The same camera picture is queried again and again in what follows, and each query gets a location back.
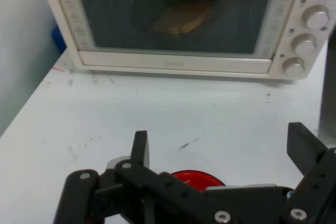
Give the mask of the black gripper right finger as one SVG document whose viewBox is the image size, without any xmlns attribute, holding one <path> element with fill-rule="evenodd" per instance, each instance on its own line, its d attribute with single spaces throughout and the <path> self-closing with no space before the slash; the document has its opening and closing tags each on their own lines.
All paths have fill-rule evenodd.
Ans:
<svg viewBox="0 0 336 224">
<path fill-rule="evenodd" d="M 282 223 L 335 223 L 335 148 L 302 123 L 289 123 L 287 154 L 303 178 L 285 202 Z"/>
</svg>

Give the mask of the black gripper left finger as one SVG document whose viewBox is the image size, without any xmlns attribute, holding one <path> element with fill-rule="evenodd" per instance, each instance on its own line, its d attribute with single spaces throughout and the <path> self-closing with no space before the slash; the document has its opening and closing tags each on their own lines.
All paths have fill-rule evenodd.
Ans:
<svg viewBox="0 0 336 224">
<path fill-rule="evenodd" d="M 169 173 L 149 169 L 146 131 L 134 136 L 130 158 L 102 174 L 84 169 L 66 178 L 54 223 L 104 223 L 121 215 L 129 223 L 237 223 L 219 201 Z"/>
</svg>

